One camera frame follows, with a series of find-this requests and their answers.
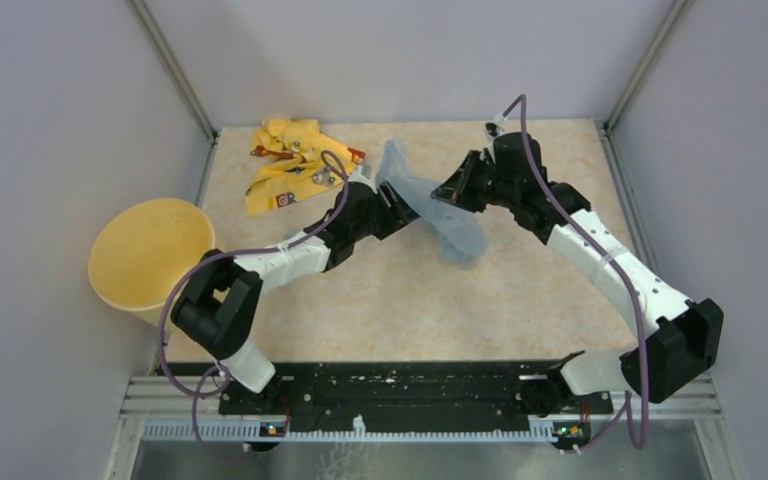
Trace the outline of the blue plastic trash bag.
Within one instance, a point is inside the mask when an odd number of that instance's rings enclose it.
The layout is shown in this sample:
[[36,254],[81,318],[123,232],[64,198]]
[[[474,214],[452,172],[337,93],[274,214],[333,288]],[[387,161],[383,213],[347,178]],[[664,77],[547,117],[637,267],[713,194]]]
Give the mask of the blue plastic trash bag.
[[486,253],[486,237],[476,216],[431,197],[440,182],[411,172],[399,138],[385,143],[376,183],[388,183],[419,215],[419,220],[434,231],[440,253],[448,261],[470,265]]

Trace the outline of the yellow plastic trash bin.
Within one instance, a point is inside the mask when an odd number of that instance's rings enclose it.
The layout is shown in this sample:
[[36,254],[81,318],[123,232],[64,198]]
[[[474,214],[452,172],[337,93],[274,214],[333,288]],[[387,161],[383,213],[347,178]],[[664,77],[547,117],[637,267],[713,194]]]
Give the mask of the yellow plastic trash bin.
[[176,198],[153,199],[103,228],[90,250],[88,279],[107,305],[156,327],[176,282],[220,246],[200,208]]

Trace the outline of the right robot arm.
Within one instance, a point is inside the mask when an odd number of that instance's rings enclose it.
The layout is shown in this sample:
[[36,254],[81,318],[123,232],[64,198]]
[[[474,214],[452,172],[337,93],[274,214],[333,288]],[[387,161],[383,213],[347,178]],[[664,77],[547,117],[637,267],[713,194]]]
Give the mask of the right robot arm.
[[716,362],[724,313],[662,280],[609,231],[573,186],[548,178],[539,142],[500,134],[471,150],[431,198],[471,213],[493,205],[567,259],[618,311],[637,345],[625,352],[574,352],[529,386],[531,410],[572,412],[587,395],[632,391],[660,404]]

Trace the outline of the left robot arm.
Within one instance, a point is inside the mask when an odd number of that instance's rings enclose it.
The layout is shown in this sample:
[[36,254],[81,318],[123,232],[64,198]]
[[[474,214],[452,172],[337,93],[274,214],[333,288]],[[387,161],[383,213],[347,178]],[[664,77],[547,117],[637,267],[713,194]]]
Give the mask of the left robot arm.
[[259,249],[205,253],[176,290],[167,317],[243,387],[257,413],[279,404],[276,368],[251,337],[262,296],[307,275],[330,271],[368,237],[383,240],[419,219],[389,183],[349,181],[324,217],[289,240]]

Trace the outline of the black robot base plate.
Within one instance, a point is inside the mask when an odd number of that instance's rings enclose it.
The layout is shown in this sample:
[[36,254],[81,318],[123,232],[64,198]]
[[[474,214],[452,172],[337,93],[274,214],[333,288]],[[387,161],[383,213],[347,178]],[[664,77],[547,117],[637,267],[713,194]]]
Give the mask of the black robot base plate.
[[432,362],[280,362],[260,393],[232,382],[218,399],[224,420],[278,422],[286,431],[338,431],[360,416],[373,432],[525,431],[550,421],[562,448],[591,436],[593,416],[615,411],[607,391],[546,416],[525,394],[549,360]]

